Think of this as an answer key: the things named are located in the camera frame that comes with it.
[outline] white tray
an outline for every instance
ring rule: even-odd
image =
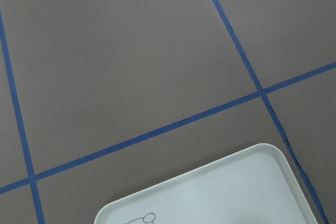
[[[283,153],[257,144],[104,206],[94,224],[317,224]]]

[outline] white object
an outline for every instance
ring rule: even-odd
[[[104,206],[94,224],[317,224],[284,154],[257,144]]]

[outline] gray surface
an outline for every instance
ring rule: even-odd
[[[10,94],[4,57],[0,50],[0,187],[27,177]]]
[[[336,61],[336,0],[219,0],[261,85]]]
[[[334,0],[219,1],[263,87],[336,61]],[[37,173],[255,91],[211,0],[0,0],[0,8]],[[269,95],[330,223],[334,72]],[[27,176],[3,59],[0,88],[1,187]],[[115,199],[261,142],[289,158],[257,99],[38,181],[46,224],[92,223]],[[0,201],[1,223],[36,223],[28,186]]]
[[[0,195],[0,223],[37,223],[30,187]]]
[[[39,181],[46,223],[92,224],[109,202],[262,142],[289,157],[257,99]]]
[[[269,97],[329,223],[336,223],[336,70]]]
[[[211,0],[0,5],[36,172],[255,91]]]

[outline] gray tile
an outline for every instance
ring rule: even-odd
[[[219,0],[263,87],[336,61],[336,0]]]
[[[0,223],[37,223],[34,203],[29,186],[0,195]]]
[[[36,172],[254,92],[211,0],[0,0]]]
[[[27,177],[10,94],[0,47],[0,187]]]
[[[336,70],[269,95],[303,169],[336,223]]]
[[[277,146],[289,158],[262,101],[256,99],[40,180],[46,224],[93,223],[109,202],[262,142]]]

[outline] gray floor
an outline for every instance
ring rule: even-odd
[[[284,152],[327,223],[277,119],[336,222],[336,0],[218,2],[262,90],[212,0],[0,0],[0,223],[93,223],[256,143]]]

